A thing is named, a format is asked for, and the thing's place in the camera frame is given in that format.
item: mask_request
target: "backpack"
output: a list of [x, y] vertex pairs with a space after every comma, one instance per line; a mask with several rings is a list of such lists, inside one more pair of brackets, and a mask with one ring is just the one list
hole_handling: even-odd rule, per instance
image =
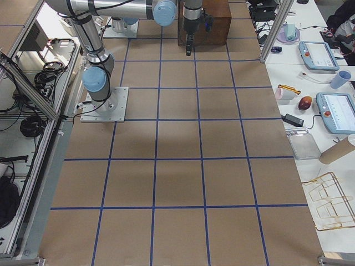
[[11, 223], [20, 204], [17, 186], [10, 177], [0, 177], [0, 229]]

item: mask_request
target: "apple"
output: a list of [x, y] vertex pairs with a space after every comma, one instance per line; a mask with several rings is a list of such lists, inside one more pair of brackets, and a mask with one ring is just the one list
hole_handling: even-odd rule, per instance
[[312, 97], [310, 96], [305, 96], [303, 97], [300, 102], [298, 103], [298, 109], [300, 110], [307, 110], [308, 108], [311, 107], [312, 104]]

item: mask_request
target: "light blue cup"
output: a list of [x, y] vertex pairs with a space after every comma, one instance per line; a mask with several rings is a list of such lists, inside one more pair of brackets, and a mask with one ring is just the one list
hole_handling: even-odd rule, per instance
[[347, 81], [349, 81], [350, 78], [351, 74], [349, 71], [339, 71], [331, 82], [331, 88], [338, 89], [340, 86], [344, 85]]

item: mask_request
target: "wire rack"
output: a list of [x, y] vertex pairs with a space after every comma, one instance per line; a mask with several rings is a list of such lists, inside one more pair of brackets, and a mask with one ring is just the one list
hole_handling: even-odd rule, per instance
[[314, 206], [310, 210], [316, 230], [355, 227], [355, 213], [350, 204], [353, 197], [345, 195], [339, 179], [333, 172], [327, 172], [302, 184], [306, 196]]

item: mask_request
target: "white table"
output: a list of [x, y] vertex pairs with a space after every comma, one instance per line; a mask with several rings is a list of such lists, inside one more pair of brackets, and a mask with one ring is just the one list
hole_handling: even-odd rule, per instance
[[[288, 16], [287, 23], [294, 23], [297, 28], [301, 28], [318, 25], [326, 26], [324, 19], [322, 18], [316, 4], [313, 0], [310, 0], [308, 4], [302, 5], [294, 3], [291, 11], [295, 11], [295, 16]], [[309, 28], [301, 31], [301, 40], [322, 42], [322, 37], [319, 34], [321, 28]], [[282, 115], [288, 113], [299, 117], [305, 121], [306, 127], [312, 126], [312, 118], [319, 113], [318, 106], [315, 99], [311, 108], [306, 111], [298, 110], [298, 102], [303, 96], [311, 96], [315, 98], [319, 92], [335, 92], [335, 93], [349, 93], [352, 99], [355, 101], [355, 90], [351, 87], [350, 83], [341, 86], [339, 89], [334, 90], [329, 84], [317, 84], [307, 79], [301, 79], [298, 74], [305, 72], [309, 76], [318, 80], [328, 80], [334, 76], [328, 72], [312, 73], [308, 70], [300, 56], [298, 51], [298, 43], [291, 45], [283, 44], [276, 41], [274, 46], [281, 46], [283, 52], [281, 54], [270, 54], [266, 60], [266, 68], [270, 77], [271, 84], [276, 90], [278, 84], [286, 84], [293, 86], [301, 91], [301, 94], [289, 102], [278, 101], [278, 107]], [[339, 65], [346, 65], [345, 60], [338, 61]], [[342, 66], [341, 68], [347, 68], [354, 71], [355, 67]], [[291, 125], [285, 123], [285, 127], [291, 127]], [[343, 139], [347, 135], [335, 135], [330, 134], [326, 129], [322, 118], [315, 117], [315, 125], [310, 130], [310, 133], [315, 138], [317, 146], [320, 151], [323, 152], [329, 147], [334, 145], [333, 140], [336, 137]], [[301, 181], [309, 181], [317, 176], [326, 173], [328, 171], [334, 172], [339, 178], [340, 184], [347, 196], [355, 198], [355, 152], [350, 153], [341, 159], [331, 163], [330, 165], [324, 165], [320, 163], [318, 159], [313, 160], [296, 160], [296, 166], [300, 174]], [[315, 217], [315, 206], [308, 196], [308, 191], [305, 191], [307, 201], [313, 215]], [[353, 209], [355, 209], [355, 201], [350, 201]], [[332, 252], [337, 253], [352, 253], [355, 254], [355, 228], [336, 229], [330, 231], [317, 232], [322, 249], [327, 257], [332, 257]]]
[[[296, 14], [287, 16], [285, 23], [294, 24], [296, 28], [301, 29], [299, 41], [323, 42], [320, 31], [323, 31], [327, 24], [313, 0], [310, 0], [308, 4], [298, 4], [295, 1], [291, 11]], [[314, 25], [324, 28], [307, 28]], [[270, 54], [266, 64], [304, 64], [298, 51], [298, 42], [286, 44], [276, 40], [274, 46], [281, 46], [282, 53]], [[347, 65], [344, 59], [337, 60], [337, 63]]]

